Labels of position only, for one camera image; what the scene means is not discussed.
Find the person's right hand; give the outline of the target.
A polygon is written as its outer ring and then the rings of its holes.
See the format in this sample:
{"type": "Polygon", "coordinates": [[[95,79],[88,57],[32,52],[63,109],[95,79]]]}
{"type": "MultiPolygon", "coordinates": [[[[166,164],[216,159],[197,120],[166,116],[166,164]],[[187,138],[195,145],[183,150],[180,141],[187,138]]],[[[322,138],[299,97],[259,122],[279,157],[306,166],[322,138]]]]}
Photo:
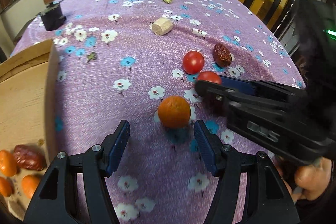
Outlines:
{"type": "Polygon", "coordinates": [[[294,203],[298,200],[314,201],[327,189],[332,171],[333,163],[330,159],[320,158],[318,163],[306,166],[299,166],[292,178],[295,187],[292,188],[284,179],[284,172],[279,165],[276,166],[282,180],[294,203]]]}

